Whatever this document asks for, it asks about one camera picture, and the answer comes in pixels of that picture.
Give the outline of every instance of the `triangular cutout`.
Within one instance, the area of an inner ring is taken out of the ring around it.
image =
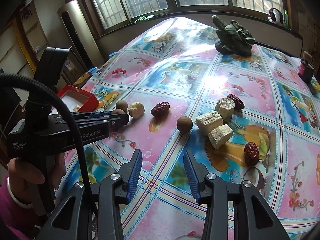
[[[256,196],[251,197],[254,219],[257,229],[273,226],[273,221]]]
[[[64,204],[63,208],[60,210],[59,214],[52,222],[54,228],[60,228],[63,230],[69,230],[71,225],[71,218],[73,213],[73,207],[75,205],[76,197],[71,197]]]

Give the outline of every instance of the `window frame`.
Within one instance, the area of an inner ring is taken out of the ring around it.
[[[98,14],[98,11],[95,7],[94,1],[93,0],[81,0],[85,12],[89,18],[90,24],[92,26],[93,30],[93,36],[95,39],[110,33],[116,29],[122,28],[126,25],[129,25],[133,23],[135,20],[139,19],[142,16],[148,16],[150,14],[155,14],[156,16],[160,15],[165,15],[165,14],[171,14],[171,13],[180,13],[180,12],[195,12],[195,11],[221,11],[221,12],[229,12],[229,13],[236,13],[240,15],[246,15],[246,16],[251,16],[259,19],[263,19],[267,21],[268,15],[260,12],[260,11],[255,11],[252,9],[247,9],[243,7],[238,7],[233,5],[233,0],[228,0],[228,5],[186,5],[186,6],[179,6],[176,0],[166,0],[168,8],[167,9],[162,9],[162,10],[157,10],[155,12],[149,12],[143,15],[139,15],[137,17],[131,17],[129,9],[125,3],[125,0],[120,0],[121,5],[123,6],[124,13],[127,17],[127,20],[120,22],[118,24],[115,24],[107,29],[104,29],[103,23],[100,19],[100,16]],[[287,8],[287,3],[286,0],[282,0],[282,7],[284,10],[288,11]]]

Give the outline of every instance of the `beige chunk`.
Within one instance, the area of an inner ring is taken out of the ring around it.
[[[133,119],[139,119],[144,114],[144,106],[142,103],[134,102],[129,105],[128,112]]]
[[[231,98],[220,98],[215,107],[215,110],[221,115],[223,119],[232,116],[235,109],[235,103]]]
[[[233,135],[233,130],[227,125],[217,127],[208,134],[212,146],[218,150],[220,146],[225,144]]]
[[[208,135],[212,130],[223,125],[223,119],[216,111],[210,111],[198,116],[196,125],[203,134]]]

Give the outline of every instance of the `colorful patterned tablecloth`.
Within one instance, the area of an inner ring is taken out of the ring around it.
[[[279,217],[291,239],[300,239],[320,217],[320,85],[298,76],[300,59],[254,45],[251,57],[216,51],[215,29],[187,18],[172,18],[146,31],[103,65],[83,89],[101,101],[100,111],[118,100],[141,102],[145,114],[85,147],[91,182],[102,181],[130,160],[135,148],[143,164],[135,198],[122,206],[125,239],[200,239],[205,205],[191,196],[182,155],[192,150],[198,162],[225,181],[250,180]],[[245,109],[229,122],[234,134],[216,154],[208,137],[194,125],[180,133],[180,116],[197,116],[215,108],[228,94]],[[158,121],[151,109],[170,103],[170,113]],[[243,166],[247,142],[259,147],[260,161]],[[66,153],[67,175],[57,192],[61,198],[80,179],[75,151]],[[229,239],[234,235],[229,203]]]

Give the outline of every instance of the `ribbed blue pad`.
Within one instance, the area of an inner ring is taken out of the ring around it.
[[[137,160],[132,169],[130,179],[128,181],[127,200],[129,202],[134,198],[134,194],[136,193],[141,167],[142,167],[142,152],[140,152],[140,154],[137,157]]]
[[[199,182],[198,182],[198,179],[196,178],[195,171],[193,170],[193,167],[191,165],[191,161],[190,161],[187,153],[185,153],[183,155],[183,165],[184,165],[184,169],[186,170],[186,173],[187,173],[192,197],[198,203],[198,201],[201,197],[200,193],[199,193]]]

